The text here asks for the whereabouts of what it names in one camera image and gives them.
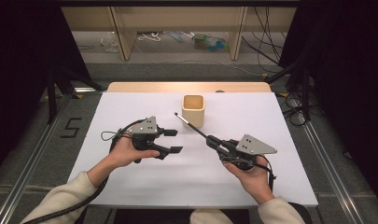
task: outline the person's right hand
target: person's right hand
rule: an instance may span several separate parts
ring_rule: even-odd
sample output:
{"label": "person's right hand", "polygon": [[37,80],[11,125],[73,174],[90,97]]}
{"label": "person's right hand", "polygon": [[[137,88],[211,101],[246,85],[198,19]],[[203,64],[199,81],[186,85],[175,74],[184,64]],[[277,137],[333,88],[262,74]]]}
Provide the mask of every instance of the person's right hand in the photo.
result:
{"label": "person's right hand", "polygon": [[[257,156],[256,161],[259,165],[268,165],[268,162],[261,156]],[[241,181],[246,192],[248,192],[258,204],[266,203],[274,198],[268,185],[268,173],[266,170],[255,166],[250,170],[244,171],[229,162],[224,163],[224,166]]]}

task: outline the metal rod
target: metal rod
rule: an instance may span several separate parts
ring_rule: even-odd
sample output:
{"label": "metal rod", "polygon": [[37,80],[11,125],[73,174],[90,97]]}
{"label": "metal rod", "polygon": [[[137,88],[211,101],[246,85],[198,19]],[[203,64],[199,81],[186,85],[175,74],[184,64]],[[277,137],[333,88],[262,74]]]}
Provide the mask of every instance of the metal rod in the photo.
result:
{"label": "metal rod", "polygon": [[199,133],[200,135],[202,135],[204,138],[207,138],[208,136],[206,134],[204,134],[203,132],[201,132],[198,128],[194,127],[194,125],[192,125],[190,122],[188,122],[186,119],[184,119],[182,116],[180,116],[179,114],[177,114],[175,112],[175,115],[180,118],[181,120],[183,120],[183,122],[187,123],[188,126],[190,126],[190,128],[194,129],[195,132]]}

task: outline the black cable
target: black cable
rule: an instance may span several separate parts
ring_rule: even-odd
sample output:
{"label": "black cable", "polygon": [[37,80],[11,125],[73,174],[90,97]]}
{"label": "black cable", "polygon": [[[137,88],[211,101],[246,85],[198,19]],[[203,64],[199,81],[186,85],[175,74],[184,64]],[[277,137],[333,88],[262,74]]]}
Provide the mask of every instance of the black cable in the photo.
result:
{"label": "black cable", "polygon": [[309,112],[315,116],[318,116],[318,117],[325,117],[325,112],[323,111],[323,109],[321,108],[318,100],[317,100],[317,97],[316,97],[316,94],[314,94],[312,91],[309,92],[310,93],[310,97],[309,97],[309,101],[310,103],[312,103],[311,105],[308,105],[309,108],[314,108],[314,109],[317,109],[317,111],[319,111],[319,113],[316,113],[314,112],[313,110],[310,110]]}
{"label": "black cable", "polygon": [[279,49],[282,49],[282,47],[281,46],[277,46],[277,45],[273,45],[273,44],[271,44],[271,43],[267,43],[267,42],[265,42],[265,41],[263,41],[263,40],[261,40],[261,39],[259,39],[256,35],[255,35],[255,33],[254,32],[252,32],[252,36],[254,36],[258,41],[262,41],[263,42],[263,44],[266,44],[266,45],[271,45],[271,46],[275,46],[276,48],[279,48]]}
{"label": "black cable", "polygon": [[[111,137],[109,137],[109,138],[104,138],[104,133],[112,133],[113,136],[111,136]],[[102,140],[104,140],[104,141],[109,141],[110,139],[114,138],[115,136],[116,136],[116,133],[114,133],[114,132],[101,132],[101,138],[102,138]]]}
{"label": "black cable", "polygon": [[261,20],[261,18],[259,16],[259,14],[258,14],[257,9],[255,7],[254,7],[254,9],[255,9],[256,15],[257,15],[257,17],[259,19],[261,28],[263,29],[263,37],[261,38],[261,42],[263,42],[264,35],[266,35],[268,37],[268,39],[270,40],[271,45],[273,46],[273,53],[275,54],[275,57],[279,61],[280,55],[279,55],[279,53],[277,52],[277,50],[276,50],[276,48],[274,46],[273,39],[271,38],[270,23],[269,23],[269,20],[268,20],[269,19],[270,8],[266,7],[266,11],[265,11],[266,12],[266,22],[265,22],[265,24],[263,24],[263,22],[262,22],[262,20]]}
{"label": "black cable", "polygon": [[268,168],[266,166],[256,164],[256,166],[268,171],[268,173],[269,173],[268,186],[270,187],[271,191],[273,191],[273,181],[276,179],[276,176],[273,174],[273,167],[271,166],[270,161],[267,158],[265,158],[265,156],[263,156],[263,155],[258,155],[258,156],[262,157],[270,165],[270,168]]}
{"label": "black cable", "polygon": [[[261,38],[261,41],[260,41],[260,44],[259,44],[259,49],[261,49],[261,44],[262,44],[262,39],[264,38],[264,34],[263,34],[263,36],[262,36],[262,38]],[[263,67],[262,66],[262,64],[261,64],[261,62],[260,62],[260,57],[259,57],[259,55],[258,55],[258,63],[259,63],[259,65],[260,65],[260,67],[263,69],[263,70],[265,70],[265,71],[267,71],[267,72],[270,72],[270,73],[277,73],[277,72],[274,72],[274,71],[271,71],[271,70],[268,70],[268,69],[266,69],[265,67]]]}
{"label": "black cable", "polygon": [[[286,116],[284,116],[285,119],[289,119],[289,122],[294,125],[294,126],[302,126],[304,124],[306,124],[307,122],[307,119],[305,118],[305,116],[303,115],[303,113],[301,112],[302,110],[302,106],[301,106],[301,100],[300,98],[298,97],[290,97],[290,94],[285,98],[285,101],[284,101],[284,104],[289,107],[290,109],[289,110],[286,110],[286,111],[283,111],[282,114],[287,114]],[[299,101],[298,103],[296,103],[297,105],[291,105],[289,103],[289,101]],[[295,122],[293,121],[293,118],[294,116],[302,116],[304,121],[303,122]]]}
{"label": "black cable", "polygon": [[256,49],[255,47],[251,46],[245,39],[244,37],[242,36],[242,39],[244,40],[244,42],[246,42],[246,44],[252,48],[253,50],[255,50],[257,53],[261,54],[262,56],[266,57],[268,60],[272,61],[273,63],[275,64],[278,64],[278,62],[272,58],[270,58],[269,56],[267,56],[265,53],[261,52],[259,49]]}
{"label": "black cable", "polygon": [[[127,125],[124,129],[119,130],[119,132],[120,133],[125,133],[131,126],[133,126],[134,124],[140,123],[142,121],[143,121],[142,119],[134,121],[133,123]],[[117,134],[115,134],[113,136],[113,141],[112,141],[112,144],[110,146],[109,152],[114,148],[114,146],[118,142],[119,138],[120,138],[120,136],[118,136]],[[101,186],[92,194],[92,196],[88,197],[83,202],[77,203],[75,205],[72,205],[72,206],[70,206],[68,208],[65,208],[65,209],[63,209],[61,211],[58,211],[58,212],[54,212],[54,213],[51,213],[51,214],[48,214],[48,215],[44,215],[42,217],[34,218],[32,220],[29,220],[29,221],[25,222],[24,224],[35,224],[35,223],[45,222],[45,221],[53,219],[55,217],[61,217],[63,215],[66,215],[68,213],[71,213],[73,211],[78,210],[79,208],[87,205],[92,200],[94,200],[102,192],[102,190],[104,190],[108,179],[109,179],[109,176],[102,182]]]}

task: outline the person's left hand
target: person's left hand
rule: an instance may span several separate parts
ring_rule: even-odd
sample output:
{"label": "person's left hand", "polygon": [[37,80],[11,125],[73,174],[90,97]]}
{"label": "person's left hand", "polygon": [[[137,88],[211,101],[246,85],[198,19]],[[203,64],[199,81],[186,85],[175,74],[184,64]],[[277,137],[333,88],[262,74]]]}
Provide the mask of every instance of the person's left hand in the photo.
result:
{"label": "person's left hand", "polygon": [[115,168],[129,165],[131,162],[143,159],[158,157],[160,152],[156,150],[137,150],[133,147],[132,138],[128,134],[124,134],[116,143],[110,154],[109,159],[115,165]]}

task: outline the hand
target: hand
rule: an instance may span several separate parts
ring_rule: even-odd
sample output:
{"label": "hand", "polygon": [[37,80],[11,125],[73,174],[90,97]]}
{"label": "hand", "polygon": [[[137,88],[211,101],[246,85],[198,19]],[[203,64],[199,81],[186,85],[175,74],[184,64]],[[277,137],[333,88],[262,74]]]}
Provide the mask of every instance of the hand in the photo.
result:
{"label": "hand", "polygon": [[109,155],[87,172],[87,176],[90,182],[98,188],[115,169],[127,166],[139,159],[158,157],[159,155],[160,152],[156,150],[136,150],[130,136],[125,135],[120,138]]}
{"label": "hand", "polygon": [[[259,165],[268,165],[268,162],[260,156],[257,156],[256,162]],[[274,198],[268,186],[267,171],[264,169],[255,166],[250,170],[243,171],[232,163],[224,163],[224,166],[241,181],[246,192],[248,192],[258,204],[266,203]]]}
{"label": "hand", "polygon": [[139,159],[158,156],[160,156],[160,152],[156,150],[136,150],[131,137],[124,134],[107,157],[115,165],[115,168],[119,168]]}

